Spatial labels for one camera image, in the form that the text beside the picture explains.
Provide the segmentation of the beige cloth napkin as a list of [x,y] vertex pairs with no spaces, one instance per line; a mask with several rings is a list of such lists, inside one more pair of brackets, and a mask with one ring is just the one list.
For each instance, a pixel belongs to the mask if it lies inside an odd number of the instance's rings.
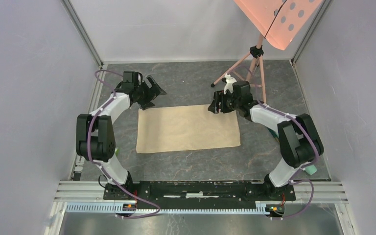
[[214,114],[207,105],[139,110],[136,152],[140,154],[240,146],[235,112]]

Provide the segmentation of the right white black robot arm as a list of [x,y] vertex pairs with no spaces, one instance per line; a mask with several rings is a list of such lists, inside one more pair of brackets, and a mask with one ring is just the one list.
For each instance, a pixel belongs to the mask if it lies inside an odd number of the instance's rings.
[[281,160],[265,177],[263,194],[275,200],[283,193],[283,186],[291,184],[298,170],[315,164],[324,152],[312,117],[303,113],[284,113],[255,100],[247,81],[227,83],[223,90],[215,91],[208,111],[238,112],[246,120],[261,124],[274,131],[279,140]]

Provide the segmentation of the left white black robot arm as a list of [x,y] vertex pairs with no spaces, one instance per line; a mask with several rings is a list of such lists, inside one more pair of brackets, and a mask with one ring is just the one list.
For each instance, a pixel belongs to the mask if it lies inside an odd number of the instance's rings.
[[131,174],[116,156],[116,139],[113,124],[134,103],[142,110],[154,107],[153,100],[166,91],[149,75],[137,71],[124,71],[122,81],[110,87],[108,99],[94,111],[80,114],[76,121],[76,153],[96,165],[107,182],[116,186],[121,199],[134,194]]

